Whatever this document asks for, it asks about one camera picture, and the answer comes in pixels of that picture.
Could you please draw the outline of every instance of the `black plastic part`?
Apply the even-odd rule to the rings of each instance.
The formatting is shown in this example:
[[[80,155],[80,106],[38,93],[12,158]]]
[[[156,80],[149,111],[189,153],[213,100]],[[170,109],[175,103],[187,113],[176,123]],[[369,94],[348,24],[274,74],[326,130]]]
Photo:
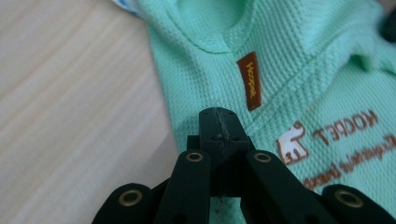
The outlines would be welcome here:
[[[154,223],[209,221],[210,156],[201,150],[181,153],[169,179]]]
[[[381,33],[389,42],[396,42],[396,8],[388,16]]]
[[[240,197],[241,167],[250,141],[236,114],[220,107],[201,111],[199,137],[200,149],[212,159],[211,196]]]
[[[247,224],[396,223],[356,189],[306,189],[276,155],[256,150],[234,112],[213,107],[200,113],[200,135],[188,136],[169,179],[116,189],[93,224],[205,224],[210,196],[241,197]]]
[[[396,223],[385,209],[357,189],[331,185],[323,190],[322,200],[341,223]]]
[[[257,150],[246,158],[243,200],[258,202],[271,223],[338,223],[276,155]]]
[[[141,199],[136,199],[136,194],[131,190],[138,190],[141,193]],[[120,197],[123,193],[131,191],[122,197],[126,205],[120,203]],[[127,203],[138,201],[133,205]],[[128,184],[114,190],[100,208],[92,224],[142,224],[149,223],[151,213],[152,192],[151,190],[139,184]]]

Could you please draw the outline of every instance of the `mint green shirt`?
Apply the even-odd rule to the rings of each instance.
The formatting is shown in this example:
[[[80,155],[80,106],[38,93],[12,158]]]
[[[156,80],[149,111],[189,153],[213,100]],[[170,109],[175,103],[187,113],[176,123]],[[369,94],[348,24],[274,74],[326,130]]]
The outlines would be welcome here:
[[[359,189],[396,217],[396,47],[375,1],[142,0],[180,151],[198,113],[234,111],[256,148],[309,189]],[[260,67],[262,105],[248,111],[238,62]],[[243,223],[212,200],[211,223]]]

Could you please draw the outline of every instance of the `wood grain surface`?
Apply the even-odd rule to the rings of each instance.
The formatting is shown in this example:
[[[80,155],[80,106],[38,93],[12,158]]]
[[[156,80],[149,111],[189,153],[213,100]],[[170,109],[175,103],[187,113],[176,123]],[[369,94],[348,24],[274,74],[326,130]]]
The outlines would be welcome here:
[[[0,223],[91,223],[176,159],[143,21],[109,0],[0,3]]]

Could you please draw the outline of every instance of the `cartoon animal logo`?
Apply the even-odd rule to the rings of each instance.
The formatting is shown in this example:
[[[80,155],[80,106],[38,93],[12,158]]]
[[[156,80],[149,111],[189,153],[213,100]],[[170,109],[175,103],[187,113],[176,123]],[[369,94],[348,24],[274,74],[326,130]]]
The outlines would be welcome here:
[[[299,141],[304,136],[305,127],[300,121],[297,121],[276,140],[277,152],[285,165],[294,164],[309,156],[308,151]]]

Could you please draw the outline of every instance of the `woven label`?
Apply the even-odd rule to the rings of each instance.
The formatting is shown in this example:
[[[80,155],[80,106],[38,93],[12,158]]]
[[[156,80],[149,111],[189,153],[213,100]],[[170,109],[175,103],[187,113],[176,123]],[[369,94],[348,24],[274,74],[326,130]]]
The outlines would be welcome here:
[[[245,83],[247,109],[251,111],[262,104],[262,88],[256,52],[249,53],[237,63]]]

